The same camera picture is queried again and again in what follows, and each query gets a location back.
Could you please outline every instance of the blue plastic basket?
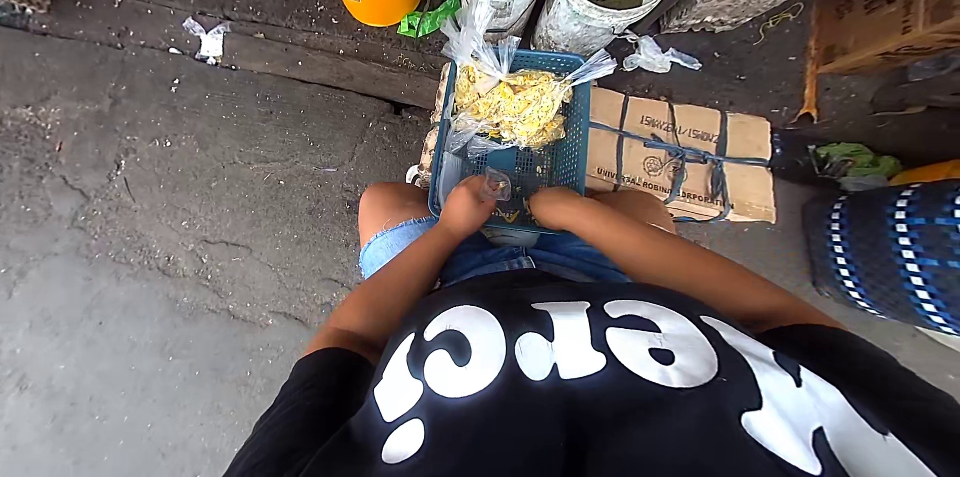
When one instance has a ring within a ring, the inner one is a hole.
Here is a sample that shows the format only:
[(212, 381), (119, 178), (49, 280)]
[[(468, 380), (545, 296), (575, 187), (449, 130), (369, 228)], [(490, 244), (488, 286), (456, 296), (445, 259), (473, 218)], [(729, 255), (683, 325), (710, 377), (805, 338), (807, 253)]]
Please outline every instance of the blue plastic basket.
[[(567, 75), (582, 66), (585, 62), (580, 55), (571, 53), (554, 53), (550, 51), (533, 51), (519, 49), (513, 57), (510, 71), (524, 69), (547, 70), (558, 75)], [(450, 77), (446, 82), (446, 94), (443, 99), (443, 115), (440, 120), (437, 148), (434, 152), (432, 177), (430, 179), (430, 212), (440, 215), (440, 187), (441, 174), (444, 170), (444, 145), (450, 130), (450, 121), (446, 118), (451, 114), (453, 105), (453, 87), (456, 83), (457, 66), (450, 64)], [(458, 181), (470, 175), (479, 175), (487, 166), (503, 171), (510, 176), (511, 194), (509, 201), (497, 201), (497, 206), (504, 213), (518, 212), (513, 223), (494, 213), (486, 221), (488, 227), (515, 229), (534, 233), (557, 233), (539, 227), (534, 217), (527, 212), (524, 199), (529, 199), (541, 186), (564, 186), (584, 193), (587, 179), (587, 146), (588, 133), (591, 124), (591, 87), (590, 83), (577, 85), (573, 88), (573, 99), (568, 104), (562, 104), (560, 112), (566, 119), (564, 127), (566, 136), (539, 150), (526, 148), (509, 148), (492, 151), (477, 158), (470, 159), (465, 153), (458, 153), (461, 164)]]

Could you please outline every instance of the concrete floor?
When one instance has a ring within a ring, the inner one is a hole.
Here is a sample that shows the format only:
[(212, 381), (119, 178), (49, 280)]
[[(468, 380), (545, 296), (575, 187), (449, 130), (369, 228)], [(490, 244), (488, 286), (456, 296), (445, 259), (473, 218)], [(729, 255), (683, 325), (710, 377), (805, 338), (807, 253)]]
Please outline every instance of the concrete floor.
[[(359, 278), (426, 125), (341, 90), (0, 28), (0, 467), (216, 475)], [(800, 206), (686, 226), (960, 396), (960, 353), (813, 293)]]

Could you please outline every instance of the hand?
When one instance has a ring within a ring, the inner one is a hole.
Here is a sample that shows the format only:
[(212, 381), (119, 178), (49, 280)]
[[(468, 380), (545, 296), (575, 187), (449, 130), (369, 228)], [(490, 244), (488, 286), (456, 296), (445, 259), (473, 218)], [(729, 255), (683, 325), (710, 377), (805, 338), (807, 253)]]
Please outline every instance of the hand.
[(530, 198), (530, 213), (547, 229), (569, 230), (584, 201), (592, 201), (567, 187), (542, 188)]
[(485, 181), (482, 175), (469, 176), (460, 181), (446, 197), (437, 227), (450, 231), (461, 240), (480, 229), (497, 206), (496, 199), (484, 199), (489, 196), (484, 195)]

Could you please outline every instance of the denim shorts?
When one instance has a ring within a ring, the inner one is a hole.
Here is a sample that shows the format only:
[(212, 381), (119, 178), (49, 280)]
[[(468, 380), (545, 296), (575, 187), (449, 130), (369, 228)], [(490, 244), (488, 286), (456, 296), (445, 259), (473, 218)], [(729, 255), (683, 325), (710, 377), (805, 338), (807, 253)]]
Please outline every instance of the denim shorts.
[[(407, 220), (381, 231), (360, 250), (360, 270), (369, 278), (437, 223), (436, 216)], [(630, 282), (599, 250), (570, 233), (540, 235), (533, 246), (494, 246), (480, 232), (454, 249), (439, 273), (441, 286), (467, 278), (535, 268), (574, 282)]]

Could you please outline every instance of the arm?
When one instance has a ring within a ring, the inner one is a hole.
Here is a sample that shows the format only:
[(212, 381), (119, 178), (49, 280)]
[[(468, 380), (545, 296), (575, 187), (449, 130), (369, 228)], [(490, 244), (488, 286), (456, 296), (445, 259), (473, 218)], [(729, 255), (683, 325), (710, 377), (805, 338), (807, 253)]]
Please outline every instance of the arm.
[(472, 176), (453, 188), (437, 225), (351, 291), (319, 328), (306, 353), (342, 347), (378, 362), (403, 316), (437, 282), (453, 249), (494, 211), (497, 201), (483, 199), (483, 186), (483, 177)]
[(797, 323), (844, 328), (746, 267), (567, 188), (541, 190), (530, 210), (546, 227), (596, 247), (635, 281), (689, 295), (754, 332)]

